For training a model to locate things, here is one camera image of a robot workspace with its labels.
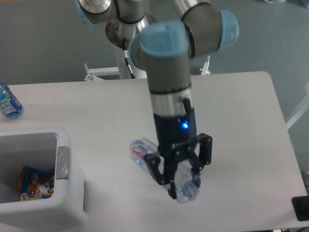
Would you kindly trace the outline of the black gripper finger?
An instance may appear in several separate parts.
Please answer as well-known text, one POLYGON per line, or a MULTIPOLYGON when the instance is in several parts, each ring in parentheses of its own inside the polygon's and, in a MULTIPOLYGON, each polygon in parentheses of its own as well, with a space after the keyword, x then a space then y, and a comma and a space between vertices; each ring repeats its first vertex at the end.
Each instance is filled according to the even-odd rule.
POLYGON ((178 168, 178 160, 175 153, 161 156, 159 152, 148 154, 144 157, 146 166, 152 178, 161 186, 164 186, 172 199, 177 199, 176 184, 174 181, 178 168))
POLYGON ((188 146, 185 151, 192 170, 198 174, 205 165, 211 164, 213 138, 205 133, 199 134, 188 146))

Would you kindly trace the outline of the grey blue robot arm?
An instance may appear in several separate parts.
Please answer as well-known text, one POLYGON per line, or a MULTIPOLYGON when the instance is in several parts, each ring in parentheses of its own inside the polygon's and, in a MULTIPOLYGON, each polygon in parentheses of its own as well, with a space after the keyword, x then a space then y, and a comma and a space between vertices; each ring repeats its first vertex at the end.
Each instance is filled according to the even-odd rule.
POLYGON ((78 0, 87 26, 112 23, 108 38, 122 48, 129 70, 147 75, 158 147, 138 139, 133 160, 180 203, 199 193, 200 171, 211 162, 212 137, 197 133, 189 60, 233 46, 236 16, 209 0, 173 0, 179 19, 151 22, 141 0, 78 0))

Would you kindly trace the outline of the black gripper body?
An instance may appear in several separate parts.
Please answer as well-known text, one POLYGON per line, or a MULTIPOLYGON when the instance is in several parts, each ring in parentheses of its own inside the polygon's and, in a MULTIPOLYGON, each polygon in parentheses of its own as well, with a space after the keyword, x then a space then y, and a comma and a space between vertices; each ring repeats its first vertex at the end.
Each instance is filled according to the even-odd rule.
POLYGON ((195 153, 197 146, 197 127, 195 110, 186 106, 183 115, 160 116, 154 114, 159 154, 164 158, 165 167, 177 167, 188 160, 198 167, 199 160, 195 153))

